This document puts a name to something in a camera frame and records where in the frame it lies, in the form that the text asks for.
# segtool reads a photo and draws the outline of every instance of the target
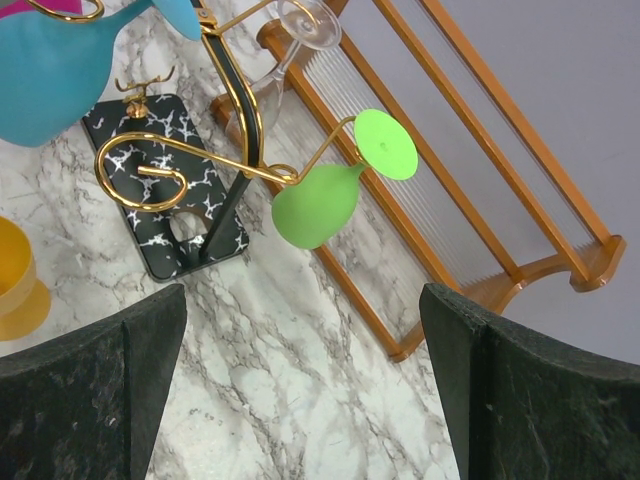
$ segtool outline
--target clear ribbed panel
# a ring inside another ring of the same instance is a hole
[[[285,92],[278,123],[265,138],[265,161],[301,169],[326,138],[299,97]],[[319,162],[325,163],[344,161],[331,146]],[[353,218],[328,245],[389,330],[396,336],[407,333],[419,320],[422,287],[432,279],[366,188]]]
[[[413,1],[395,3],[569,240],[575,245],[589,242],[591,237],[582,224],[422,7]],[[340,20],[514,260],[523,264],[554,254],[544,234],[375,5],[349,2]]]
[[[314,55],[305,76],[337,119],[366,108],[385,110],[341,49]],[[352,125],[347,128],[353,136]],[[501,271],[424,161],[408,181],[382,180],[458,283]]]

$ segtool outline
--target gold hook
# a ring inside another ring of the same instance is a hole
[[[244,21],[246,18],[250,17],[251,15],[256,13],[258,10],[261,10],[262,8],[266,7],[267,5],[269,5],[274,1],[275,0],[262,0],[261,2],[255,4],[253,7],[242,12],[237,17],[234,17],[224,25],[217,28],[215,27],[216,25],[215,20],[212,20],[211,16],[208,15],[208,12],[206,11],[206,9],[204,9],[205,10],[204,12],[200,12],[200,16],[202,17],[200,19],[200,24],[204,25],[205,27],[208,27],[203,30],[205,33],[208,33],[209,35],[222,35],[224,32],[226,32],[230,28],[235,27],[237,24]],[[287,1],[289,3],[293,3],[296,7],[302,10],[302,12],[307,17],[309,17],[309,20],[313,22],[314,26],[316,27],[318,26],[318,20],[316,19],[316,17],[313,16],[313,13],[311,12],[311,10],[309,10],[307,7],[302,5],[298,0],[287,0]]]
[[[149,85],[154,83],[164,83],[168,82],[173,76],[173,72],[175,72],[175,65],[171,67],[171,71],[165,78],[161,78],[160,75],[157,77],[147,81],[147,82],[129,82],[126,87],[122,87],[120,85],[120,81],[116,78],[116,88],[121,92],[128,92],[129,90],[134,90],[136,88],[140,88],[141,90],[138,93],[134,93],[133,95],[129,95],[125,97],[122,101],[124,103],[128,103],[127,107],[127,115],[130,118],[144,118],[149,113],[149,108],[145,105],[147,103],[147,88]]]
[[[44,5],[39,4],[36,0],[27,0],[27,3],[31,5],[34,10],[37,12],[46,15],[47,17],[55,18],[56,20],[61,20],[67,23],[91,23],[95,22],[97,19],[104,15],[104,4],[101,0],[87,0],[89,3],[92,3],[96,6],[96,10],[91,12],[89,15],[68,15],[60,12],[56,12],[55,10],[51,10],[50,8],[45,7]]]
[[[116,189],[113,188],[113,185],[111,184],[111,180],[109,180],[109,175],[107,174],[107,171],[104,168],[105,158],[112,148],[114,148],[115,146],[123,142],[127,142],[130,140],[145,139],[146,135],[147,134],[140,135],[139,133],[133,133],[133,134],[123,133],[121,135],[116,135],[115,137],[107,140],[104,143],[104,145],[100,147],[100,150],[98,150],[98,153],[96,154],[94,169],[95,169],[96,177],[98,179],[98,183],[100,183],[100,186],[102,187],[104,192],[109,196],[109,198],[111,198],[118,205],[122,207],[130,208],[132,210],[139,210],[142,212],[149,212],[149,213],[162,212],[180,203],[180,201],[187,194],[187,190],[188,190],[187,179],[182,173],[176,170],[169,170],[164,168],[145,167],[145,166],[138,167],[138,173],[141,175],[173,178],[177,180],[178,183],[180,184],[180,190],[178,191],[178,193],[176,193],[169,200],[165,200],[164,202],[158,202],[158,203],[140,203],[140,202],[134,202],[120,195],[116,191]]]

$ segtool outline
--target marble countertop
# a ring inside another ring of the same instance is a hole
[[[121,5],[107,3],[108,12]],[[225,19],[251,3],[211,6]],[[226,36],[254,80],[273,65],[254,40],[268,13]],[[140,81],[172,65],[174,79],[154,93],[180,95],[207,147],[231,156],[233,147],[208,113],[223,91],[215,69],[200,43],[180,38],[153,10],[119,35],[103,99],[121,98],[115,77]],[[267,161],[292,154],[290,127],[313,128],[296,102],[285,98],[267,138]],[[322,140],[315,135],[305,137],[318,142],[310,151]],[[220,175],[228,185],[233,172]],[[269,204],[264,185],[253,182],[238,210],[248,250],[178,280],[187,291],[188,326],[148,478],[458,478],[426,347],[400,365],[388,361],[322,264],[279,238]],[[98,186],[80,125],[39,149],[0,143],[0,215],[28,234],[53,297],[43,326],[0,344],[0,355],[163,287],[145,272],[118,208]],[[426,281],[399,242],[363,194],[354,220],[332,243],[396,332],[417,320]]]

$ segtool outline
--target gray wall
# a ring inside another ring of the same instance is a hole
[[[610,231],[629,244],[601,290],[574,294],[559,274],[528,287],[505,314],[640,363],[640,3],[444,4]]]

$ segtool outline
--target black base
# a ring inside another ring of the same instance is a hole
[[[126,104],[120,100],[97,103],[82,120],[94,148],[115,135],[131,131],[157,133],[204,148],[178,96],[151,96],[148,106],[150,113],[146,118],[132,119],[126,113]],[[154,280],[169,281],[236,256],[247,248],[249,236],[234,211],[249,182],[244,175],[240,174],[241,178],[237,178],[231,188],[231,195],[227,195],[209,160],[149,141],[120,144],[106,157],[107,174],[121,195],[145,203],[171,198],[177,193],[178,184],[172,179],[138,175],[137,168],[141,164],[178,170],[189,181],[187,195],[173,209],[144,213],[121,208]],[[178,241],[171,230],[170,219],[179,212],[200,217],[209,229],[208,234]]]

